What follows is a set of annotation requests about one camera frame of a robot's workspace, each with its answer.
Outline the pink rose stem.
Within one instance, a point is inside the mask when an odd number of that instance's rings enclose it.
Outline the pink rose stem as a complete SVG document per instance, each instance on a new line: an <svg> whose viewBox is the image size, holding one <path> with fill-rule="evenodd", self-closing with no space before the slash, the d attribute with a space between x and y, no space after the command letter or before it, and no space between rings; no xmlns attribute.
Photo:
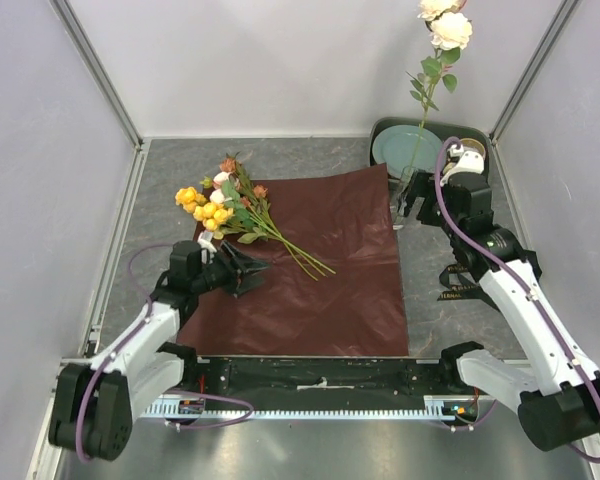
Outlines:
<svg viewBox="0 0 600 480"><path fill-rule="evenodd" d="M254 185L240 166L232 173L221 171L213 179L214 190L208 202L200 206L198 222L204 239L222 240L234 235L236 241L250 245L256 241L272 240L281 243L291 258L311 279L334 275L336 271L299 247L275 224L270 213L268 189Z"/></svg>

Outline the flower bouquet red paper wrap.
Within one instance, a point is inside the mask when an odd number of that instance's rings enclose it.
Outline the flower bouquet red paper wrap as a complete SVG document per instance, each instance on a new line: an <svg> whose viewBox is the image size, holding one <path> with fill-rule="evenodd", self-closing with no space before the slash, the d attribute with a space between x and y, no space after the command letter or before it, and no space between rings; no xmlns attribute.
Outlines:
<svg viewBox="0 0 600 480"><path fill-rule="evenodd" d="M385 166L262 184L276 227L321 267L279 241L240 246L268 263L262 285L239 298L202 295L178 342L201 355L407 355Z"/></svg>

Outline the black ribbon gold lettering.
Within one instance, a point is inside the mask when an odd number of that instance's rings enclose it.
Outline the black ribbon gold lettering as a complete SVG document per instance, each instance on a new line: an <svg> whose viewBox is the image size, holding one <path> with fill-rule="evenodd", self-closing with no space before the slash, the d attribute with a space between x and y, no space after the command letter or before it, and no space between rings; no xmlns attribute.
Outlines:
<svg viewBox="0 0 600 480"><path fill-rule="evenodd" d="M464 274L468 270L459 263L445 267L439 275L439 283L444 287L438 301L483 300L485 294L481 287Z"/></svg>

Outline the white rose stem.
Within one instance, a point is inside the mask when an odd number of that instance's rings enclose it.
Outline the white rose stem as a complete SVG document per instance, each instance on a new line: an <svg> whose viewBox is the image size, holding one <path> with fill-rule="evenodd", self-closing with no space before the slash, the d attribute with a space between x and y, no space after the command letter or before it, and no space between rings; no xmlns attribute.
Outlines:
<svg viewBox="0 0 600 480"><path fill-rule="evenodd" d="M400 190L406 192L415 177L415 160L419 153L424 127L429 112L438 111L434 94L439 83L453 93L458 84L457 77L450 72L470 43L473 34L472 21L463 13L466 1L423 0L419 2L418 18L424 22L430 36L433 53L420 61L421 71L415 75L408 73L412 89L410 94L422 109L418 124L416 144L409 162L400 176Z"/></svg>

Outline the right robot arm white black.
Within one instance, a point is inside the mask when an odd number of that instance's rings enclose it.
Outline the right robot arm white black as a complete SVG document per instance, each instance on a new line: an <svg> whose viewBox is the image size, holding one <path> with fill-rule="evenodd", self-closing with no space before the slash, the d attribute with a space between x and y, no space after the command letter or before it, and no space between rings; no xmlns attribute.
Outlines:
<svg viewBox="0 0 600 480"><path fill-rule="evenodd" d="M579 347L542 292L535 253L499 225L485 175L461 172L437 178L418 171L406 185L390 185L391 211L407 216L423 201L418 220L440 228L457 265L505 319L530 365L524 372L476 342L444 350L438 381L457 394L477 388L513 412L541 451L574 447L600 437L600 369ZM580 456L600 464L600 454Z"/></svg>

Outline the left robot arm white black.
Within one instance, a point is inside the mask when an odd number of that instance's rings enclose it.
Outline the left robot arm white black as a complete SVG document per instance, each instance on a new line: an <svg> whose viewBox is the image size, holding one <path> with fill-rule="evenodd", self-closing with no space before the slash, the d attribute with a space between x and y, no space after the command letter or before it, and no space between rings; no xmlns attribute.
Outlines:
<svg viewBox="0 0 600 480"><path fill-rule="evenodd" d="M136 319L106 349L68 362L57 377L47 440L81 461L117 459L135 421L162 394L196 388L197 352L177 344L177 335L202 295L223 290L238 298L259 287L269 267L228 242L185 240L170 249Z"/></svg>

